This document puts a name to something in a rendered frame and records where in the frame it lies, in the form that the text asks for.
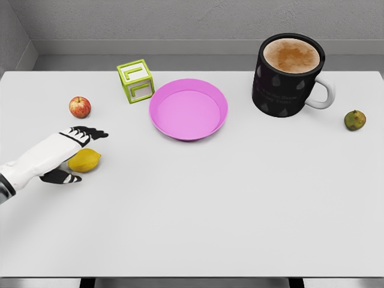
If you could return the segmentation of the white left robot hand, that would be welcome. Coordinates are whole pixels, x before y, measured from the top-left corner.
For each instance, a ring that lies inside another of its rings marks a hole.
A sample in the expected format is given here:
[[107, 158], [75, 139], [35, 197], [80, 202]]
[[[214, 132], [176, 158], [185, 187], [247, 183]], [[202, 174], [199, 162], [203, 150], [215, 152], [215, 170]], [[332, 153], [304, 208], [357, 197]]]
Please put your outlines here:
[[52, 184], [80, 182], [81, 177], [66, 172], [59, 166], [88, 143], [107, 136], [103, 130], [86, 126], [70, 127], [54, 133], [27, 152], [28, 174]]

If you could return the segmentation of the yellow lemon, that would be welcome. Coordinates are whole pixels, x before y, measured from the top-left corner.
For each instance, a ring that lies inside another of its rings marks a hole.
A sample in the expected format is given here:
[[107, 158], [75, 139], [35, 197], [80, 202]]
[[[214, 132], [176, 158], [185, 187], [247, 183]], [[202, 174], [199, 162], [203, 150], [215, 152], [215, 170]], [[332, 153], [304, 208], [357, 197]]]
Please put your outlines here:
[[67, 165], [68, 167], [75, 172], [86, 173], [90, 172], [99, 163], [101, 154], [97, 151], [89, 148], [81, 149], [76, 155], [71, 157]]

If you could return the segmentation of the pink plate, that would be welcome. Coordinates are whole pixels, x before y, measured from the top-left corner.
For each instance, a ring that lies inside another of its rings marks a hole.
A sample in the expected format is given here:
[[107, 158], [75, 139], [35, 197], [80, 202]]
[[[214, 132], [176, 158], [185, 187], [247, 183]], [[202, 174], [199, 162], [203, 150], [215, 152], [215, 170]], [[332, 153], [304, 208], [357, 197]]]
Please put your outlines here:
[[228, 115], [224, 94], [199, 79], [179, 79], [160, 87], [149, 102], [149, 116], [163, 134], [193, 141], [214, 134]]

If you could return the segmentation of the red apple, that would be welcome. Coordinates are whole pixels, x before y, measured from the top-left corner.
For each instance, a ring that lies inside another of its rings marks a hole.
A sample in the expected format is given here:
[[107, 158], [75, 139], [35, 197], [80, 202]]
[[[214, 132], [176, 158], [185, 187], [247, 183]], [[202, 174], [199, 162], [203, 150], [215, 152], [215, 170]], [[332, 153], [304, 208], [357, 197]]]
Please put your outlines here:
[[85, 97], [74, 97], [68, 105], [70, 113], [79, 119], [86, 118], [91, 112], [91, 104]]

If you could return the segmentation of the green letter block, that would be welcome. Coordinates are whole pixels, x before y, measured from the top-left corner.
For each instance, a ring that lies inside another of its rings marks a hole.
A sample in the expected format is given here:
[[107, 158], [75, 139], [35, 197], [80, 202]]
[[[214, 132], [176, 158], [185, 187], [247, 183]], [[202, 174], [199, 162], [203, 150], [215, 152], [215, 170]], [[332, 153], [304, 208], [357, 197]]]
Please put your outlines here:
[[130, 104], [149, 99], [155, 93], [152, 74], [144, 59], [116, 67]]

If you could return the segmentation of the black coffee mug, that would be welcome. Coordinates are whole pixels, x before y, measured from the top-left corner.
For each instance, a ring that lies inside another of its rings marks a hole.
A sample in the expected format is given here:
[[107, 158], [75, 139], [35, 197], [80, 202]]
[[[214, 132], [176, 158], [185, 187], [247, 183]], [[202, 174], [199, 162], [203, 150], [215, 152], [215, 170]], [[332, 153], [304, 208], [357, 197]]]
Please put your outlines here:
[[305, 105], [326, 109], [335, 100], [335, 85], [321, 75], [322, 46], [310, 37], [281, 33], [260, 46], [252, 100], [263, 113], [285, 118]]

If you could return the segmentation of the green pear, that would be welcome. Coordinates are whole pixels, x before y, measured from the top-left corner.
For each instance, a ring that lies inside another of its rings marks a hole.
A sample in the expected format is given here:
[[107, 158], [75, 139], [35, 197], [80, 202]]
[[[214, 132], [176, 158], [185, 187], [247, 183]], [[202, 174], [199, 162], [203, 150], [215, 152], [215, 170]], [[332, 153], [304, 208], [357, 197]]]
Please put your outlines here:
[[344, 117], [344, 124], [349, 131], [361, 129], [366, 123], [366, 116], [359, 110], [348, 112]]

